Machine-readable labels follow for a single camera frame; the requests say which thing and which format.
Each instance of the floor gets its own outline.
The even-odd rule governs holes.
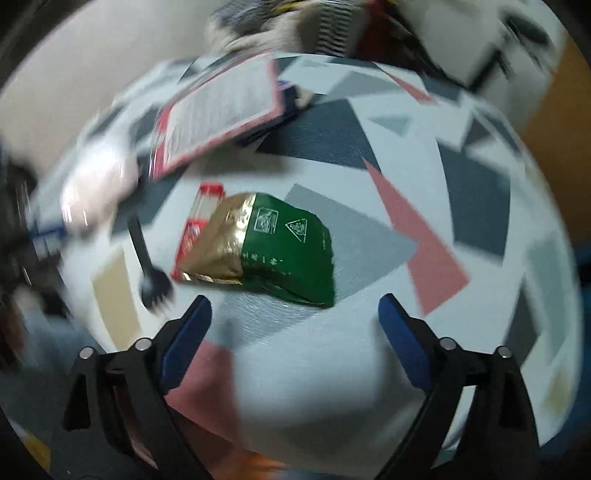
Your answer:
[[[161,60],[205,53],[224,0],[95,0],[41,43],[0,96],[0,131],[45,173],[80,127]]]

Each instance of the geometric patterned tablecloth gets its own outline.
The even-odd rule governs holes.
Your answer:
[[[40,187],[50,218],[89,139],[135,136],[149,155],[159,108],[213,59],[156,67],[82,131]],[[508,345],[522,366],[542,442],[560,428],[579,382],[581,315],[572,255],[538,167],[485,102],[394,67],[278,55],[281,79],[317,95],[295,120],[242,149],[231,145],[142,187],[113,222],[64,252],[70,308],[113,349],[90,279],[123,249],[141,331],[162,325],[141,306],[140,269],[125,230],[136,212],[154,263],[170,270],[199,183],[271,193],[330,229],[337,303],[319,310],[217,286],[175,286],[171,317],[197,293],[213,325],[171,406],[227,439],[292,465],[372,476],[423,400],[376,321],[393,292],[410,315],[464,348]],[[448,435],[453,447],[466,389]]]

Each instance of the pink pattern shape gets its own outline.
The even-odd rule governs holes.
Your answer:
[[[417,252],[409,260],[408,268],[421,312],[427,315],[468,285],[468,277],[409,201],[374,166],[367,161],[365,166],[386,207],[392,227],[418,242]]]
[[[394,75],[390,75],[388,72],[384,72],[388,75],[392,80],[394,80],[397,84],[399,84],[403,89],[405,89],[417,102],[420,103],[432,103],[433,105],[437,105],[437,101],[428,93],[419,90],[414,85],[398,78]]]
[[[178,388],[166,402],[181,415],[230,441],[239,440],[234,396],[233,355],[203,341]]]

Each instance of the triangle logo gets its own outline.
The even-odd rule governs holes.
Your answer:
[[[299,220],[294,220],[293,222],[286,223],[285,226],[288,230],[295,235],[295,237],[302,242],[303,244],[306,243],[306,232],[308,231],[308,220],[305,218],[300,218]]]

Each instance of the green and gold snack bag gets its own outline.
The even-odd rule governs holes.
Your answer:
[[[335,304],[330,232],[313,213],[264,193],[226,198],[179,267],[187,280]]]

